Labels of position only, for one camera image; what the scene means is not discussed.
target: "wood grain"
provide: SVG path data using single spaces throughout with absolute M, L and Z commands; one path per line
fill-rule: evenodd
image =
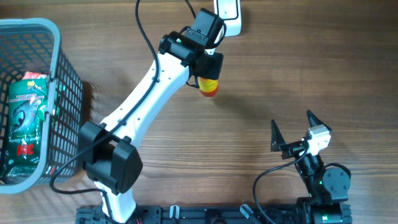
M 213 3 L 195 2 L 196 10 Z M 398 4 L 393 1 L 243 1 L 243 31 L 225 38 L 220 90 L 205 98 L 181 88 L 164 106 L 141 146 L 138 204 L 253 203 L 252 183 L 285 163 L 271 153 L 270 120 L 286 141 L 308 128 L 311 109 L 333 128 L 325 162 L 352 170 L 355 223 L 398 218 Z M 123 102 L 152 61 L 134 19 L 134 4 L 3 6 L 0 16 L 46 17 L 62 31 L 63 49 L 91 83 L 91 118 Z M 142 3 L 142 24 L 160 38 L 192 23 L 184 2 Z M 93 184 L 83 173 L 64 189 Z M 263 203 L 306 196 L 294 168 L 263 178 Z M 73 223 L 75 209 L 98 194 L 57 195 L 38 185 L 0 196 L 0 223 Z
M 162 2 L 164 0 L 144 0 L 144 2 Z M 167 0 L 167 2 L 181 2 L 183 0 Z M 190 0 L 190 2 L 205 2 L 213 0 Z M 122 3 L 136 2 L 136 0 L 1 0 L 0 6 L 35 5 L 35 4 L 91 4 L 91 3 Z

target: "green package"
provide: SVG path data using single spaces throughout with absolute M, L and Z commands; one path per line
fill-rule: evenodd
M 21 80 L 9 86 L 8 139 L 0 179 L 16 184 L 30 176 L 40 159 L 47 80 Z

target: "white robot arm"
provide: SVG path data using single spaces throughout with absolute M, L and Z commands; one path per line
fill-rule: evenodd
M 82 127 L 79 148 L 85 148 L 111 132 L 144 96 L 154 81 L 156 71 L 159 71 L 156 84 L 140 106 L 107 141 L 82 156 L 88 177 L 97 188 L 107 192 L 109 205 L 103 197 L 103 212 L 109 215 L 109 207 L 116 222 L 127 222 L 136 209 L 131 187 L 142 169 L 137 150 L 145 132 L 163 105 L 188 81 L 190 74 L 218 79 L 223 55 L 215 53 L 215 46 L 224 33 L 224 21 L 202 9 L 185 35 L 172 32 L 162 38 L 157 54 L 159 67 L 156 69 L 154 61 L 142 81 L 115 111 L 105 117 L 100 125 L 88 122 Z M 118 143 L 114 149 L 109 145 L 111 140 Z

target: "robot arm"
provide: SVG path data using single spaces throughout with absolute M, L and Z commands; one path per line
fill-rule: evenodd
M 214 53 L 213 47 L 215 42 L 222 39 L 222 27 L 225 24 L 220 17 L 202 9 L 185 35 L 178 32 L 165 35 L 160 41 L 157 55 L 159 76 L 151 92 L 111 137 L 82 155 L 81 163 L 87 176 L 94 181 L 97 188 L 107 192 L 112 217 L 116 222 L 127 222 L 136 209 L 131 187 L 142 170 L 142 161 L 137 150 L 163 105 L 185 84 L 190 74 L 218 79 L 223 55 Z M 205 52 L 206 49 L 211 49 L 211 54 Z M 155 71 L 154 62 L 134 91 L 100 125 L 92 122 L 83 125 L 79 133 L 79 148 L 89 146 L 115 128 L 147 91 L 153 82 Z M 110 145 L 111 141 L 117 143 L 116 147 Z M 103 202 L 103 212 L 108 215 L 104 198 Z
M 332 130 L 310 110 L 307 118 L 311 127 L 305 137 L 289 144 L 272 120 L 271 151 L 281 151 L 282 159 L 293 157 L 297 162 L 296 170 L 309 194 L 296 203 L 304 223 L 352 223 L 349 205 L 343 203 L 348 200 L 351 172 L 341 164 L 323 165 L 319 152 L 328 147 Z

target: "black cable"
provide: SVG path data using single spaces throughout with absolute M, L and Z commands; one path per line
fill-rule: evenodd
M 195 76 L 195 84 L 189 84 L 188 81 L 185 82 L 185 84 L 187 84 L 190 87 L 194 87 L 194 88 L 200 88 L 199 87 L 199 83 L 198 83 L 198 77 Z
M 191 3 L 189 2 L 189 0 L 185 0 L 185 2 L 188 4 L 189 9 L 191 9 L 193 18 L 196 19 L 197 15 L 195 14 L 195 10 L 193 10 L 193 7 L 192 7 Z
M 89 150 L 93 149 L 95 146 L 101 144 L 103 141 L 105 141 L 109 137 L 111 137 L 112 134 L 116 130 L 118 130 L 127 121 L 127 119 L 130 117 L 130 115 L 132 115 L 133 112 L 141 105 L 141 103 L 146 99 L 146 97 L 149 95 L 150 91 L 153 89 L 153 87 L 156 84 L 156 80 L 159 77 L 159 59 L 157 58 L 156 52 L 155 52 L 152 44 L 150 43 L 148 37 L 146 36 L 144 29 L 142 28 L 141 22 L 139 20 L 139 16 L 138 16 L 139 3 L 140 3 L 140 0 L 137 0 L 137 2 L 136 2 L 137 25 L 138 25 L 138 28 L 141 31 L 141 34 L 142 34 L 143 38 L 145 39 L 145 41 L 150 49 L 150 52 L 152 53 L 152 56 L 154 57 L 154 60 L 155 60 L 155 77 L 153 78 L 152 83 L 150 84 L 148 90 L 141 97 L 141 99 L 134 105 L 134 107 L 124 116 L 124 118 L 122 120 L 119 121 L 119 123 L 110 132 L 108 132 L 105 136 L 103 136 L 99 140 L 95 141 L 91 146 L 81 149 L 78 154 L 73 156 L 69 161 L 67 161 L 63 166 L 61 166 L 61 168 L 59 168 L 54 173 L 54 175 L 51 176 L 51 179 L 50 179 L 50 188 L 56 193 L 72 195 L 72 194 L 82 194 L 82 193 L 87 193 L 87 192 L 101 192 L 103 194 L 103 197 L 105 198 L 106 208 L 108 209 L 109 216 L 113 223 L 114 223 L 114 220 L 113 220 L 113 216 L 112 216 L 112 211 L 110 209 L 111 207 L 109 206 L 109 199 L 108 199 L 108 196 L 106 195 L 105 190 L 102 190 L 102 189 L 83 189 L 83 190 L 72 190 L 72 191 L 60 190 L 60 189 L 57 189 L 54 187 L 54 182 L 55 182 L 55 178 L 57 178 L 57 176 L 61 173 L 61 171 L 64 170 L 67 166 L 69 166 L 73 161 L 77 160 L 81 155 L 83 155 L 84 153 L 88 152 Z
M 180 34 L 182 34 L 184 31 L 186 31 L 188 28 L 191 28 L 190 26 L 185 26 L 184 28 L 182 28 L 182 30 L 180 31 Z
M 262 174 L 260 174 L 260 175 L 255 179 L 254 184 L 253 184 L 253 197 L 254 197 L 254 201 L 255 201 L 257 207 L 259 208 L 260 212 L 264 215 L 264 217 L 268 220 L 269 223 L 275 224 L 275 222 L 272 221 L 271 218 L 269 218 L 269 216 L 265 213 L 265 211 L 264 211 L 264 210 L 261 208 L 261 206 L 260 206 L 260 203 L 259 203 L 259 201 L 258 201 L 258 199 L 257 199 L 257 193 L 256 193 L 256 186 L 257 186 L 257 183 L 259 182 L 259 180 L 260 180 L 261 177 L 263 177 L 263 176 L 266 175 L 266 174 L 269 174 L 269 173 L 272 172 L 272 171 L 279 170 L 279 169 L 283 169 L 283 168 L 285 168 L 285 167 L 288 167 L 288 166 L 291 166 L 291 165 L 294 165 L 294 164 L 298 163 L 299 161 L 301 161 L 301 160 L 305 157 L 305 155 L 307 155 L 307 151 L 308 151 L 308 148 L 306 147 L 306 149 L 304 150 L 303 155 L 300 156 L 300 158 L 298 158 L 297 160 L 294 160 L 294 161 L 289 162 L 289 163 L 286 163 L 286 164 L 284 164 L 284 165 L 277 166 L 277 167 L 271 168 L 271 169 L 269 169 L 269 170 L 266 170 L 266 171 L 264 171 Z

